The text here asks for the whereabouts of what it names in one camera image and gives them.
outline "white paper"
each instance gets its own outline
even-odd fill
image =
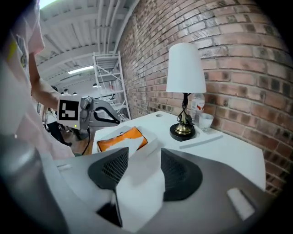
[[[139,137],[135,139],[125,138],[124,140],[107,148],[106,151],[116,149],[116,148],[128,147],[128,158],[130,158],[140,147],[140,145],[142,144],[142,141],[143,141],[143,137]]]

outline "white desk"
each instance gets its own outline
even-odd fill
[[[146,213],[141,214],[138,210],[130,210],[128,214],[133,213],[132,218],[129,219],[130,223],[136,223],[137,226],[133,228],[136,230],[139,227],[142,227],[153,215],[159,210],[160,206],[158,204],[159,194],[150,193],[150,189],[147,190],[147,194],[150,198],[158,197],[153,199],[152,205],[148,204],[147,207],[141,205],[141,200],[139,200],[139,194],[144,190],[145,187],[151,187],[152,191],[159,188],[162,184],[163,176],[160,174],[160,156],[161,156],[161,148],[174,149],[179,151],[184,151],[186,153],[195,154],[197,156],[212,159],[215,161],[219,161],[225,163],[236,171],[241,173],[243,176],[248,178],[251,182],[256,184],[260,189],[265,190],[266,186],[266,173],[265,173],[265,163],[262,154],[262,150],[249,144],[244,141],[241,141],[235,137],[224,134],[224,136],[215,141],[197,145],[195,147],[179,149],[179,142],[174,140],[169,134],[169,128],[171,125],[177,123],[177,117],[175,115],[171,115],[165,112],[156,112],[152,113],[131,121],[124,122],[116,127],[108,127],[101,130],[96,131],[95,139],[92,147],[92,154],[97,152],[97,141],[110,134],[114,130],[120,128],[121,126],[142,126],[149,131],[152,131],[156,134],[158,139],[158,149],[156,149],[151,155],[149,155],[149,160],[152,162],[143,161],[142,165],[137,164],[137,171],[132,170],[132,177],[136,177],[138,180],[141,174],[144,174],[144,179],[141,180],[141,184],[135,183],[136,186],[131,187],[133,193],[130,196],[133,203],[136,203],[136,206],[140,207],[140,210],[147,210]],[[125,183],[124,181],[120,181],[124,183],[124,186],[130,186],[130,183]]]

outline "orange package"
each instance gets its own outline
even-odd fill
[[[109,140],[97,141],[97,144],[98,144],[98,147],[100,148],[100,151],[103,152],[103,151],[106,151],[106,149],[109,148],[110,146],[115,145],[116,143],[118,143],[126,138],[136,139],[139,137],[143,137],[142,133],[136,127],[133,127],[130,130],[128,130],[127,132],[125,132],[124,134],[117,136],[115,138],[112,138]],[[138,150],[146,144],[147,144],[147,139],[145,137],[143,137],[143,141],[142,141],[141,145],[139,146]]]

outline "wooden floor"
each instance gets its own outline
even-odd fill
[[[81,140],[81,141],[77,141],[76,140],[76,136],[74,133],[72,132],[69,132],[67,133],[66,131],[61,131],[62,132],[62,135],[63,135],[63,138],[66,142],[71,142],[72,143],[72,146],[71,146],[71,149],[72,149],[72,152],[73,153],[82,153],[85,149],[85,147],[87,146],[87,143],[88,143],[88,138],[84,139],[84,140]],[[87,150],[85,151],[84,155],[89,155],[89,154],[92,154],[92,145],[93,145],[93,140],[94,140],[94,137],[95,137],[95,131],[94,130],[90,130],[90,144],[88,145],[88,148]]]

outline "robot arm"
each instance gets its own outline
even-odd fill
[[[99,117],[106,112],[112,119]],[[58,100],[58,123],[76,129],[111,127],[120,124],[116,111],[109,103],[92,97],[61,96]]]

